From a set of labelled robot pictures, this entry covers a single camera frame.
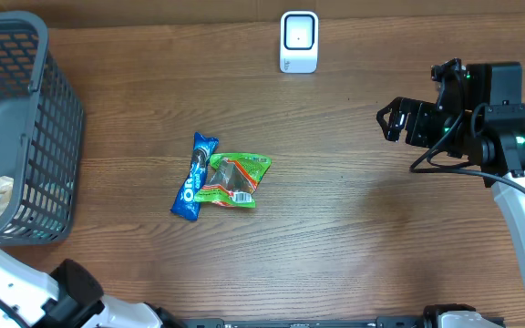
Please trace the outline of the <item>blue Oreo cookie pack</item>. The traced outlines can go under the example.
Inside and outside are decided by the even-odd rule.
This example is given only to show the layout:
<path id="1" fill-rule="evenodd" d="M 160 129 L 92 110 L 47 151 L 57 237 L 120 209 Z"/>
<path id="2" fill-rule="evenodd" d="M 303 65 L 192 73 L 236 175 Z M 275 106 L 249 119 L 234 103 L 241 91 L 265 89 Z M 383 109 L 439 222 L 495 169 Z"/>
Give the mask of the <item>blue Oreo cookie pack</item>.
<path id="1" fill-rule="evenodd" d="M 196 200 L 196 196 L 206 182 L 210 158 L 218 144 L 217 138 L 204 137 L 199 132 L 194 134 L 190 172 L 170 208 L 172 213 L 189 221 L 198 219 L 201 204 Z"/>

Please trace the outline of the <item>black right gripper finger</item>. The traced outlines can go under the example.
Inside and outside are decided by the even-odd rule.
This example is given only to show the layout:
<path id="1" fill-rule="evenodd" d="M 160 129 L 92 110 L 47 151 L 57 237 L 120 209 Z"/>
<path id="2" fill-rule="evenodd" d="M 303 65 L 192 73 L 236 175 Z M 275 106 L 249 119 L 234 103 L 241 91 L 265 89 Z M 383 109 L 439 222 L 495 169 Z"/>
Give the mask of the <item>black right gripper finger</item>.
<path id="1" fill-rule="evenodd" d="M 384 106 L 376 113 L 377 122 L 390 122 L 394 120 L 395 115 L 400 111 L 401 104 L 408 100 L 408 97 L 396 97 L 388 105 Z"/>
<path id="2" fill-rule="evenodd" d="M 376 121 L 380 125 L 386 140 L 398 142 L 401 132 L 406 127 L 407 118 L 377 118 Z"/>

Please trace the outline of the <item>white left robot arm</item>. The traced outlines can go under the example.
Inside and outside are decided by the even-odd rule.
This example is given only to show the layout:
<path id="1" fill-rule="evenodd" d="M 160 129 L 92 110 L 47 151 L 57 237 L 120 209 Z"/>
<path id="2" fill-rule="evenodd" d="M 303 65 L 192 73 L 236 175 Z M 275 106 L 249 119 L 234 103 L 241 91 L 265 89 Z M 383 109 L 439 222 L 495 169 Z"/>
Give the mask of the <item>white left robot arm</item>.
<path id="1" fill-rule="evenodd" d="M 81 265 L 63 261 L 50 274 L 0 249 L 0 327 L 183 327 L 160 307 L 106 295 Z"/>

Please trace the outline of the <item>green snack packet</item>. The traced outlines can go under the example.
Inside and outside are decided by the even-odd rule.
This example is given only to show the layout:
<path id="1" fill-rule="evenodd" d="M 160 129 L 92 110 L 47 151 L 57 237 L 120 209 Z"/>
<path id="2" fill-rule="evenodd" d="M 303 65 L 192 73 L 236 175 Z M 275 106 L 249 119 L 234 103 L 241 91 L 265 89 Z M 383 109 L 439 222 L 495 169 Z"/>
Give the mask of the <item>green snack packet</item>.
<path id="1" fill-rule="evenodd" d="M 256 153 L 217 153 L 211 156 L 214 174 L 197 192 L 197 202 L 253 209 L 257 190 L 272 160 Z"/>

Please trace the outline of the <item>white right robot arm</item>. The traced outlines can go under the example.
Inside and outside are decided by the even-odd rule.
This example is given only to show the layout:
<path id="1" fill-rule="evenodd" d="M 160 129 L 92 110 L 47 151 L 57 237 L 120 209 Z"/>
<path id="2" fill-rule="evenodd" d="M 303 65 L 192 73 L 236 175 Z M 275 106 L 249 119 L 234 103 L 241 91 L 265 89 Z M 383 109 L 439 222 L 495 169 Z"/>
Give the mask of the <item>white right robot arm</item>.
<path id="1" fill-rule="evenodd" d="M 525 289 L 525 103 L 519 62 L 431 68 L 437 100 L 397 97 L 376 114 L 386 140 L 425 149 L 415 174 L 481 177 L 510 231 Z"/>

